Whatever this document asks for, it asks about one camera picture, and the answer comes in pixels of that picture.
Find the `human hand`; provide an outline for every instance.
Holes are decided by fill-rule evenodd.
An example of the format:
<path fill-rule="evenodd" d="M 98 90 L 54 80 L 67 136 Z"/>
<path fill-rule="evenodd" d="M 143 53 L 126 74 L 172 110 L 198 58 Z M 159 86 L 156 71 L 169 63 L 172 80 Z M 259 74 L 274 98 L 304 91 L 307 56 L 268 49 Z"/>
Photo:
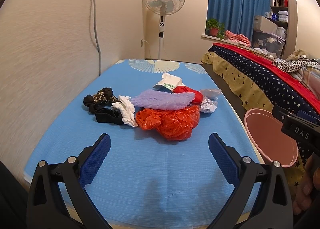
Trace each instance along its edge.
<path fill-rule="evenodd" d="M 310 193 L 313 188 L 320 190 L 320 169 L 317 168 L 311 179 L 310 170 L 313 165 L 312 156 L 308 159 L 305 166 L 305 173 L 302 176 L 301 182 L 298 185 L 296 199 L 292 204 L 293 214 L 298 215 L 302 211 L 307 210 L 311 206 Z"/>

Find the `mattress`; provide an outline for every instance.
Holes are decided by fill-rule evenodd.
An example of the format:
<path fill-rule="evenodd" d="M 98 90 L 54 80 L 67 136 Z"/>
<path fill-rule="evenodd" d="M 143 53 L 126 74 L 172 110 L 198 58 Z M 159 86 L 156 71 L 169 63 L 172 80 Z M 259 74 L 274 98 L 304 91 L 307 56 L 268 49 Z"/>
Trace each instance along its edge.
<path fill-rule="evenodd" d="M 136 228 L 210 224 L 234 187 L 209 151 L 209 135 L 217 132 L 240 155 L 258 162 L 243 125 L 223 95 L 214 113 L 201 113 L 191 138 L 179 142 L 167 141 L 155 130 L 98 123 L 83 105 L 86 95 L 103 87 L 111 87 L 115 96 L 136 96 L 152 88 L 164 72 L 181 77 L 195 90 L 217 88 L 201 65 L 121 60 L 84 89 L 48 128 L 25 167 L 26 179 L 31 179 L 40 160 L 63 162 L 107 133 L 111 150 L 85 190 L 109 223 Z M 72 206 L 64 185 L 60 187 L 65 202 Z M 251 210 L 258 189 L 256 184 L 244 213 Z"/>

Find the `blue curtain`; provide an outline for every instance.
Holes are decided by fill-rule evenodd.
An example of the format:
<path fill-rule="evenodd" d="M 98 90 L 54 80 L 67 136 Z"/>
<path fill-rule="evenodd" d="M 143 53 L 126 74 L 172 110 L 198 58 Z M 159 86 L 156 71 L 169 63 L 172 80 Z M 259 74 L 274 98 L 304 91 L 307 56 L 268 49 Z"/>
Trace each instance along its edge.
<path fill-rule="evenodd" d="M 270 12 L 270 0 L 209 0 L 207 19 L 215 18 L 225 29 L 251 40 L 254 16 Z"/>

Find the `lavender bubble cloth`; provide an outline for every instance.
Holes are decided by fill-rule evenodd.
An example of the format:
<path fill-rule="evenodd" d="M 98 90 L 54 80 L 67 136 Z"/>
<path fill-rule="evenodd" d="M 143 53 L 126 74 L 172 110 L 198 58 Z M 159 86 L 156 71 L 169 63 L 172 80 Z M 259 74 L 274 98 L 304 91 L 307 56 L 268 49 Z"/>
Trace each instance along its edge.
<path fill-rule="evenodd" d="M 135 107 L 154 110 L 181 110 L 187 107 L 195 98 L 193 92 L 167 93 L 163 91 L 146 90 L 131 99 Z"/>

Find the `windowsill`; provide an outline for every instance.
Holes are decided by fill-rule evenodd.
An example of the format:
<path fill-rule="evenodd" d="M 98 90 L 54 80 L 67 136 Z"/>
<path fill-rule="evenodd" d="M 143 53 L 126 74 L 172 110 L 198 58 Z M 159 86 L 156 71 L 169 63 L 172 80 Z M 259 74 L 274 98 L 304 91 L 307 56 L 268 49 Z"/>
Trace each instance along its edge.
<path fill-rule="evenodd" d="M 217 37 L 214 37 L 214 36 L 207 36 L 207 35 L 201 35 L 201 37 L 203 39 L 207 38 L 207 39 L 213 39 L 213 40 L 217 40 L 218 42 L 217 43 L 226 43 L 226 44 L 232 44 L 232 45 L 235 45 L 235 46 L 239 46 L 241 48 L 244 48 L 244 49 L 247 49 L 251 52 L 254 52 L 255 54 L 259 55 L 259 56 L 262 56 L 264 58 L 267 58 L 268 60 L 271 60 L 273 61 L 273 59 L 267 55 L 265 55 L 264 53 L 258 51 L 258 50 L 255 50 L 251 47 L 248 47 L 248 46 L 245 46 L 245 45 L 242 45 L 242 44 L 239 44 L 239 43 L 236 43 L 236 42 L 232 42 L 232 41 L 229 41 L 229 40 L 225 40 L 225 39 L 220 39 L 220 38 L 217 38 Z"/>

